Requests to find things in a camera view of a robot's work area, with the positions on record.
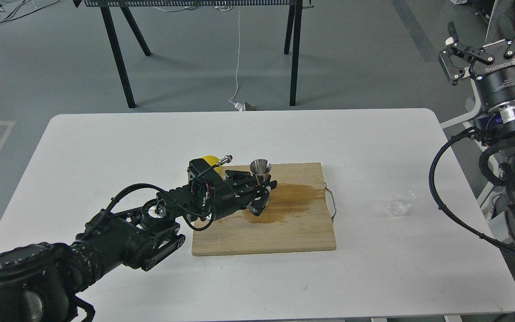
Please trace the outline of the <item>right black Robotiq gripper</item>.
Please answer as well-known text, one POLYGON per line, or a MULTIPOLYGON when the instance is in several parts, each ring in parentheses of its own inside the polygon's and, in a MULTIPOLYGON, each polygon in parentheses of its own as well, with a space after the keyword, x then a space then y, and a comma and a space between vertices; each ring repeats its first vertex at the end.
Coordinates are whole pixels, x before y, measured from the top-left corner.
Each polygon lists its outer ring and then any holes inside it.
POLYGON ((448 23, 447 32, 449 38, 438 53, 438 61, 449 84, 457 85, 466 74, 464 67, 454 65, 452 57, 457 57, 471 69, 484 112, 493 113, 505 102, 515 100, 515 36, 490 43, 483 51, 460 43, 454 22, 448 23))

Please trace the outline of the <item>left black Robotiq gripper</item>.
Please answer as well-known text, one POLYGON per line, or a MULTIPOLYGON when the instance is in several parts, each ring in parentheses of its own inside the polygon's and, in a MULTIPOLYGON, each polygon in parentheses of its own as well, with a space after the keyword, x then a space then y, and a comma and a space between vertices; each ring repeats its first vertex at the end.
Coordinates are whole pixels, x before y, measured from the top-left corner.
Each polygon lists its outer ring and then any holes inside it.
POLYGON ((238 210, 247 209, 254 216, 265 210, 270 192, 276 189, 277 181, 258 183, 249 171, 227 169, 224 180, 221 177, 205 177, 210 187, 208 210, 204 210, 204 220, 220 220, 238 210))

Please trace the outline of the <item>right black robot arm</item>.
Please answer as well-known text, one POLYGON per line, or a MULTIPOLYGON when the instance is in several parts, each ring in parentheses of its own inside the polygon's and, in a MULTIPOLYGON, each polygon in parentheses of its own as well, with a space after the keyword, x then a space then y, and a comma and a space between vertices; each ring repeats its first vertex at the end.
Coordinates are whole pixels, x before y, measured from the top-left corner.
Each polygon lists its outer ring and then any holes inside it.
POLYGON ((438 53, 438 61, 451 85, 470 78, 475 108, 463 116, 472 126, 452 136, 435 155, 428 173, 428 185, 439 210, 481 240, 515 256, 515 35, 471 47, 460 42, 450 22, 449 38, 438 53), (505 220, 510 243, 498 241, 460 220, 441 199, 435 185, 435 170, 441 156, 463 138, 485 147, 478 161, 481 174, 493 187, 502 187, 504 196, 493 210, 505 220))

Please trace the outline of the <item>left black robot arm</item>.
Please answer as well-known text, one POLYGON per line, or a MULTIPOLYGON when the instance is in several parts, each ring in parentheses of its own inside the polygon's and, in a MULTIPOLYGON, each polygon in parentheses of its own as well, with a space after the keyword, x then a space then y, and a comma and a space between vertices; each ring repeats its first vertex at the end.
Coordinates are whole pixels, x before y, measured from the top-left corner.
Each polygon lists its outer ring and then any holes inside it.
POLYGON ((239 210, 259 216, 277 185, 270 162, 257 159, 248 171, 222 174, 231 161, 193 159, 188 183, 169 191, 125 187, 71 245, 41 242, 1 253, 0 322, 71 322, 79 309, 91 322, 95 309, 77 294, 120 265, 149 271, 178 250, 186 240, 178 218, 201 232, 239 210))

